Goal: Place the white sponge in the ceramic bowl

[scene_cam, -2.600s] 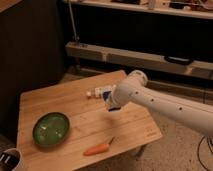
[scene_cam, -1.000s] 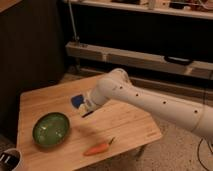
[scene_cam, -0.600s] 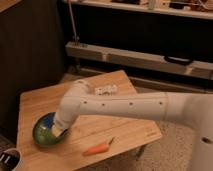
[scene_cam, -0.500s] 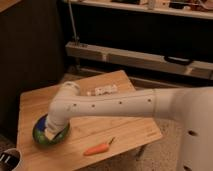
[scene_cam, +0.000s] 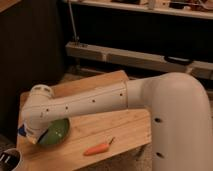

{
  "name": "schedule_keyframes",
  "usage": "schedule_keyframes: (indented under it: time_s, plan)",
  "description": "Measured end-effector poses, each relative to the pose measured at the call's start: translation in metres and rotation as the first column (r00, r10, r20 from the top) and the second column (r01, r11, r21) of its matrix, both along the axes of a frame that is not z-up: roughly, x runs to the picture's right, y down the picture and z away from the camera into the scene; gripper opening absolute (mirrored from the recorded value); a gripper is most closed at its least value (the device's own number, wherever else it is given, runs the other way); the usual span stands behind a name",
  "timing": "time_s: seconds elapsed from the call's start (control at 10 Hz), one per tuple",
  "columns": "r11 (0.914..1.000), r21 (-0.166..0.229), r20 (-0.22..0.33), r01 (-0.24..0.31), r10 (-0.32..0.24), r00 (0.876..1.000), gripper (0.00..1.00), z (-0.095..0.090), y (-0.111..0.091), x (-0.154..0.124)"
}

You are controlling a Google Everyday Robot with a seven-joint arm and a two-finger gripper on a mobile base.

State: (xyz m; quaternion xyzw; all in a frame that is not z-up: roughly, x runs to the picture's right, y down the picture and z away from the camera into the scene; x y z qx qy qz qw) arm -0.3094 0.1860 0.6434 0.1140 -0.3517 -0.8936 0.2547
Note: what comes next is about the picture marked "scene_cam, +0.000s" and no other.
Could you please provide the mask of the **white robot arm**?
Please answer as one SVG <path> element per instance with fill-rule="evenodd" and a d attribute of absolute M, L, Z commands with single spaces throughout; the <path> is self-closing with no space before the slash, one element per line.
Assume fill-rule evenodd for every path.
<path fill-rule="evenodd" d="M 208 95 L 185 73 L 122 81 L 62 98 L 55 98 L 46 85 L 35 85 L 21 116 L 27 139 L 37 143 L 55 120 L 141 108 L 151 113 L 154 171 L 213 171 Z"/>

